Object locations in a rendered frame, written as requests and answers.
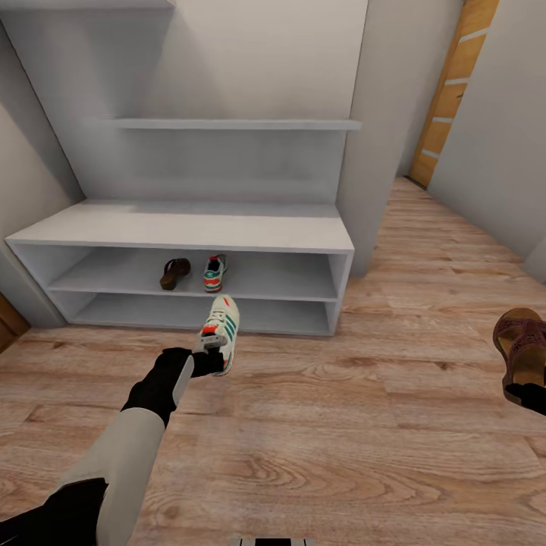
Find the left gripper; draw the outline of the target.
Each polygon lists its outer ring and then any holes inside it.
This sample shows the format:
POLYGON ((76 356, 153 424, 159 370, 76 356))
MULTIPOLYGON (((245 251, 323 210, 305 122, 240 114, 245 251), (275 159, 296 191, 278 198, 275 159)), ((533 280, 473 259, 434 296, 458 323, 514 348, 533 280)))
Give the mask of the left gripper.
POLYGON ((199 353, 198 355, 201 356, 203 364, 201 372, 197 375, 197 377, 224 371, 224 358, 222 353, 199 353))

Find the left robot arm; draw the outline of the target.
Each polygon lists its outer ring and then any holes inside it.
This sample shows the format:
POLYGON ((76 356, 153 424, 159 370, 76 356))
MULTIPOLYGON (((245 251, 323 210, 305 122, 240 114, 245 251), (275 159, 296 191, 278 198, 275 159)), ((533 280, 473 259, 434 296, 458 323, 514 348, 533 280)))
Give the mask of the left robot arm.
POLYGON ((126 546, 160 442, 190 377, 224 371, 220 334, 192 350, 166 348, 116 419, 54 487, 47 501, 0 522, 0 546, 126 546))

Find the gym shoe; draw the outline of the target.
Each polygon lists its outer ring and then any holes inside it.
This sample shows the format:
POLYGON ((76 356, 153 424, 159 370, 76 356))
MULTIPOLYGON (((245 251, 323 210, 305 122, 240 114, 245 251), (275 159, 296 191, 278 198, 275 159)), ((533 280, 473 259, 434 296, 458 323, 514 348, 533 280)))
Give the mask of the gym shoe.
POLYGON ((222 289, 222 275, 227 271, 227 268, 228 257, 225 254, 210 257, 204 272, 206 292, 217 292, 222 289))
POLYGON ((218 295, 200 334, 200 337, 220 334, 227 338, 228 343, 224 347, 208 348, 209 354, 222 353, 224 358, 224 371, 212 373, 215 377, 227 374, 233 365, 239 322, 240 313, 234 300, 227 294, 218 295))

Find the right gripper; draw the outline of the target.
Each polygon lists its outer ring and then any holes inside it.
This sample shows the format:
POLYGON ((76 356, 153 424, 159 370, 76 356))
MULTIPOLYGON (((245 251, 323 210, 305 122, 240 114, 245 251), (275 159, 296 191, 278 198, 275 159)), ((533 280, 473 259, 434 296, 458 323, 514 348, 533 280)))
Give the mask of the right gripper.
POLYGON ((546 387, 534 383, 512 383, 508 384, 505 390, 521 398, 521 406, 546 416, 546 387))

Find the sandal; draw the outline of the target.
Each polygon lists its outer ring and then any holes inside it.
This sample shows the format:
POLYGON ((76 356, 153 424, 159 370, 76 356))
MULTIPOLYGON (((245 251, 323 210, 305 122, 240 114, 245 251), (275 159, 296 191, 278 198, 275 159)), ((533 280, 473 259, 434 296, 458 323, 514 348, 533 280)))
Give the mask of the sandal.
POLYGON ((529 308, 509 310, 495 324, 493 341, 507 367, 502 379, 503 394, 521 406, 521 398, 505 388, 512 383, 546 387, 546 321, 529 308))
POLYGON ((163 290, 172 291, 177 286, 177 280, 184 277, 190 272, 190 262, 185 258, 173 259, 166 263, 164 267, 165 273, 160 280, 160 285, 163 290))

